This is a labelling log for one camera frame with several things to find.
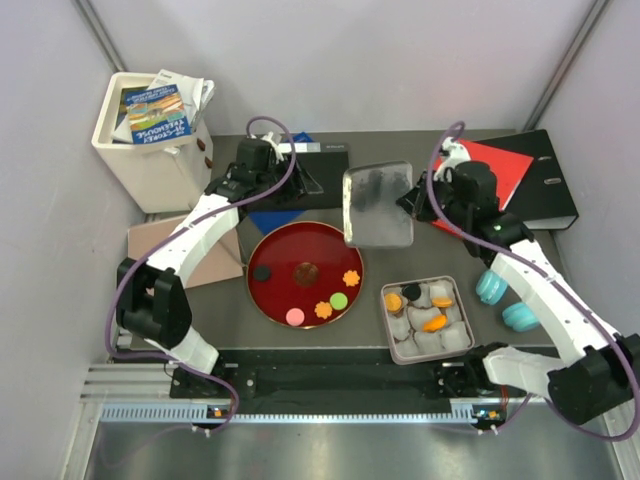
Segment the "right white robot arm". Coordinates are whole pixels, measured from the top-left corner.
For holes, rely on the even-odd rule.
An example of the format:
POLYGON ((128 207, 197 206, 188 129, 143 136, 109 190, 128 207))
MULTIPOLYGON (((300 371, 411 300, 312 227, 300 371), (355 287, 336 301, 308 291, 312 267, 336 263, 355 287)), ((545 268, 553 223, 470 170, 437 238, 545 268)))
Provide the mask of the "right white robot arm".
POLYGON ((475 348, 466 372, 474 393, 515 387, 544 398, 574 425, 639 400, 638 335, 623 336, 595 314, 526 225, 500 210, 487 164, 434 159, 397 203, 413 219, 439 220, 463 239, 469 254, 519 296, 557 351, 547 357, 500 343, 475 348))

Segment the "silver tin lid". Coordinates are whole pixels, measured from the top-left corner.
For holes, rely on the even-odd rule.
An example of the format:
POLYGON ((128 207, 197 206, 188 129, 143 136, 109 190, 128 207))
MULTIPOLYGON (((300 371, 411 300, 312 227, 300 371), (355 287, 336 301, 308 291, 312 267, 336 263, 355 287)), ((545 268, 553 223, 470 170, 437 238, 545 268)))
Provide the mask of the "silver tin lid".
POLYGON ((413 184, 413 167, 390 161, 348 169, 342 180, 344 242, 352 248, 405 248, 413 221, 397 201, 413 184))

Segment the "orange leaf cookie large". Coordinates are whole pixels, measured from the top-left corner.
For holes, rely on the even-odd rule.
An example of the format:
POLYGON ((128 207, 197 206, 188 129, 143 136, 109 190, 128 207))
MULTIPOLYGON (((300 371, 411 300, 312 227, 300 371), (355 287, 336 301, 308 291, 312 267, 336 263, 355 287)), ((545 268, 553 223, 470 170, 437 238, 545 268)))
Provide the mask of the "orange leaf cookie large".
POLYGON ((435 333, 447 326, 448 319, 445 315, 438 315, 425 322, 422 331, 427 333, 435 333))

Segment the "orange round dotted cookie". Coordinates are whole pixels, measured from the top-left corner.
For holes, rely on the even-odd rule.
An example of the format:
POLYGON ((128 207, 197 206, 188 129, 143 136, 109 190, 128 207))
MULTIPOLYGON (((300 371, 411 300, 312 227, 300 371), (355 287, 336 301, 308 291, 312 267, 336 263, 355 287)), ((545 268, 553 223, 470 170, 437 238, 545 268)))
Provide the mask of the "orange round dotted cookie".
POLYGON ((436 297, 432 299, 432 304, 437 308, 449 308, 455 304, 455 301, 448 297, 436 297))

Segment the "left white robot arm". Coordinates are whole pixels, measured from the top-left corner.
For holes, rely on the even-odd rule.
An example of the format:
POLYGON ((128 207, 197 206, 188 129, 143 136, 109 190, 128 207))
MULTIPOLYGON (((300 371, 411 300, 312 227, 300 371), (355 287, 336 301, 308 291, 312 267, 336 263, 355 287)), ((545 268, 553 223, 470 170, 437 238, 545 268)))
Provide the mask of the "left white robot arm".
POLYGON ((113 317, 117 325, 193 370, 205 396, 226 387, 218 350, 192 325, 185 287, 214 246, 260 202, 289 203, 321 195, 320 183, 299 163, 307 143, 281 145, 272 135, 240 141, 225 173, 205 187, 193 210, 157 246, 118 268, 113 317))

